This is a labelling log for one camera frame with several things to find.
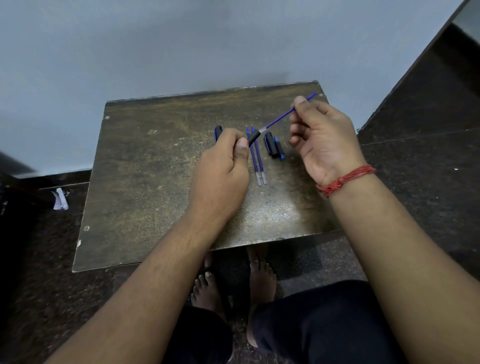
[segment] person's left arm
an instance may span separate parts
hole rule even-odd
[[[158,364],[203,257],[248,189],[248,143],[226,129],[202,154],[185,215],[48,364]]]

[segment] brown wooden surface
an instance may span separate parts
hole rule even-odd
[[[192,170],[215,143],[213,129],[257,129],[289,109],[317,82],[109,102],[98,139],[74,271],[138,263],[183,214]],[[329,204],[288,144],[287,119],[270,128],[286,160],[271,159],[262,139],[267,185],[250,187],[238,215],[214,249],[271,242],[339,229]]]

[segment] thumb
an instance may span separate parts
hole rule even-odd
[[[248,140],[240,138],[233,148],[233,168],[236,166],[248,167]]]
[[[303,96],[297,96],[293,101],[293,105],[298,116],[300,116],[302,121],[307,124],[310,129],[322,123],[323,114]]]

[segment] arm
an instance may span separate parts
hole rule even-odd
[[[204,255],[248,188],[248,142],[226,129],[202,154],[190,205],[148,258],[48,364],[158,364]]]
[[[366,164],[345,114],[299,98],[295,108],[290,143],[319,185]],[[346,183],[330,201],[408,360],[480,362],[480,282],[430,239],[375,175]]]

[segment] person's right arm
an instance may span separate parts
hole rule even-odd
[[[351,120],[296,98],[290,144],[322,187],[365,165]],[[385,317],[411,363],[480,363],[480,282],[420,228],[374,175],[329,197]]]

